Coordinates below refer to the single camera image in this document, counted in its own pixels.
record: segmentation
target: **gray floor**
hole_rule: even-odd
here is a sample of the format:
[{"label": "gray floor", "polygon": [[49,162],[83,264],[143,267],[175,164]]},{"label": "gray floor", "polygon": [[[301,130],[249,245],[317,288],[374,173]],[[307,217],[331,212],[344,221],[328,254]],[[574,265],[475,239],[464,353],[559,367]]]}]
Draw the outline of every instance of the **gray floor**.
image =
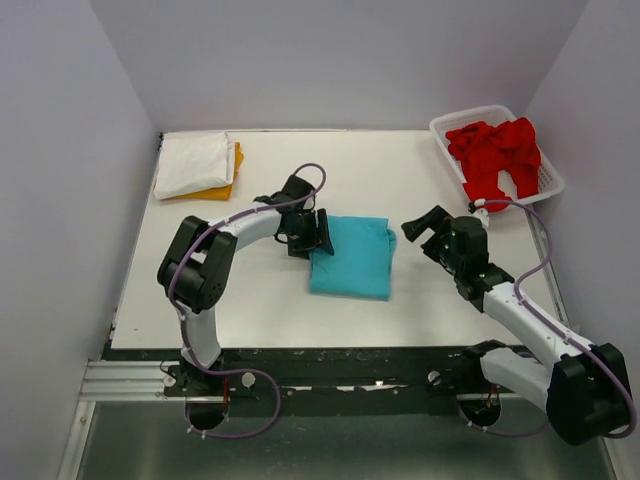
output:
[{"label": "gray floor", "polygon": [[[505,402],[503,428],[536,426],[542,415]],[[613,479],[602,443],[575,448],[554,433],[502,439],[459,418],[426,415],[281,418],[263,435],[236,441],[187,435],[175,403],[100,404],[79,478],[103,479]],[[233,419],[226,428],[261,420]]]}]

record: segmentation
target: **folded cloth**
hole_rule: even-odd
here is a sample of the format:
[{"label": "folded cloth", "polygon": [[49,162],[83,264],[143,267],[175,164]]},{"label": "folded cloth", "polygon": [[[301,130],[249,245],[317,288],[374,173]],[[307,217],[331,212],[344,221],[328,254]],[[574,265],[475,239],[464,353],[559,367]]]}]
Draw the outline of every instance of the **folded cloth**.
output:
[{"label": "folded cloth", "polygon": [[335,254],[311,251],[311,293],[389,300],[396,235],[386,218],[328,217]]},{"label": "folded cloth", "polygon": [[153,190],[158,200],[233,182],[235,148],[225,132],[165,135]]},{"label": "folded cloth", "polygon": [[[236,143],[236,158],[235,158],[235,169],[233,172],[233,181],[235,182],[236,177],[238,176],[238,172],[240,171],[240,165],[242,165],[242,160],[244,160],[244,154],[242,153],[242,148],[239,143]],[[229,200],[231,198],[231,192],[233,190],[233,183],[231,185],[227,185],[226,187],[218,187],[218,188],[210,188],[208,190],[203,190],[201,192],[193,192],[186,193],[184,195],[178,195],[174,198],[196,198],[200,200]]]},{"label": "folded cloth", "polygon": [[[463,185],[470,200],[510,199],[498,188],[498,174],[506,170],[516,185],[518,198],[538,193],[540,150],[531,122],[519,118],[497,127],[476,122],[447,132],[449,153],[460,161],[467,183]],[[498,211],[507,205],[490,205]]]}]

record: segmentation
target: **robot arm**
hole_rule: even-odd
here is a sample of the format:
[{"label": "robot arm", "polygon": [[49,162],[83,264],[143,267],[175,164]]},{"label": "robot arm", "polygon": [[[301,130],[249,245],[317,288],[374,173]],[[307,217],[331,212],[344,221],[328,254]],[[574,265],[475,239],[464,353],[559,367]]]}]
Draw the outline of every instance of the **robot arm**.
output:
[{"label": "robot arm", "polygon": [[[190,339],[190,345],[181,352],[187,361],[193,363],[195,355],[208,368],[220,355],[214,307],[224,293],[238,250],[262,238],[274,237],[287,244],[288,253],[293,257],[309,258],[309,251],[314,248],[333,254],[326,211],[305,208],[303,201],[295,203],[313,192],[313,185],[294,174],[281,191],[256,198],[249,207],[253,212],[246,216],[229,221],[207,222],[193,216],[183,220],[158,270],[158,283],[167,295],[180,262],[196,240],[212,225],[224,225],[202,241],[175,283],[174,297],[184,310],[181,322]],[[204,259],[195,258],[196,254]]]},{"label": "robot arm", "polygon": [[[593,345],[526,295],[519,298],[513,277],[489,262],[487,233],[479,219],[454,218],[437,206],[402,229],[411,242],[427,229],[433,230],[421,246],[424,254],[453,275],[465,300],[509,329],[534,356],[523,358],[499,342],[484,342],[467,352],[475,358],[479,375],[543,410],[556,432],[572,445],[630,422],[631,412],[621,392],[591,358],[602,361],[630,392],[622,354],[610,344]],[[531,309],[546,321],[541,322]]]}]

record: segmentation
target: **white basket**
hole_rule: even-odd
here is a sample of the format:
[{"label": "white basket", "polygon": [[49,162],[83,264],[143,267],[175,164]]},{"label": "white basket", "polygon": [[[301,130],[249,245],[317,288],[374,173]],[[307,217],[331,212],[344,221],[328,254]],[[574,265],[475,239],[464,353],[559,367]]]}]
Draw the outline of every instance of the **white basket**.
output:
[{"label": "white basket", "polygon": [[[511,110],[501,105],[491,105],[488,107],[471,108],[469,110],[463,110],[461,112],[450,113],[442,117],[434,118],[431,120],[431,123],[429,123],[429,130],[431,130],[431,132],[436,136],[436,141],[438,142],[438,145],[440,145],[442,153],[444,153],[444,156],[451,164],[451,167],[460,182],[467,183],[467,180],[462,173],[462,169],[460,168],[460,162],[453,158],[449,153],[449,150],[447,150],[447,147],[451,142],[447,140],[445,134],[451,130],[466,127],[474,122],[487,122],[487,124],[497,127],[507,120],[516,120],[516,116],[511,113]],[[564,181],[560,175],[558,175],[556,169],[553,168],[551,162],[549,162],[549,159],[542,150],[540,150],[540,157],[542,159],[542,165],[540,165],[540,169],[538,170],[539,193],[531,195],[530,197],[518,198],[520,203],[529,204],[544,200],[560,193],[564,188]],[[515,185],[513,184],[513,181],[511,181],[511,177],[508,173],[500,173],[499,187],[514,200],[517,198]]]}]

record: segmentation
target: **yellow cloth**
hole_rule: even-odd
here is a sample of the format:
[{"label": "yellow cloth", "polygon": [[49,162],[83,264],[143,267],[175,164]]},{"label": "yellow cloth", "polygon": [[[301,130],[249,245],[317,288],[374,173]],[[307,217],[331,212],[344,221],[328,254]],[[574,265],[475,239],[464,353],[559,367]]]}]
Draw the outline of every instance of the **yellow cloth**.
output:
[{"label": "yellow cloth", "polygon": [[[240,165],[244,160],[244,155],[240,148],[240,144],[236,142],[236,163],[233,172],[233,181],[235,183]],[[201,192],[187,193],[185,195],[178,195],[177,197],[171,197],[171,200],[176,198],[197,198],[200,200],[229,200],[231,198],[231,190],[233,189],[233,183],[226,187],[210,188],[208,190],[202,190]]]}]

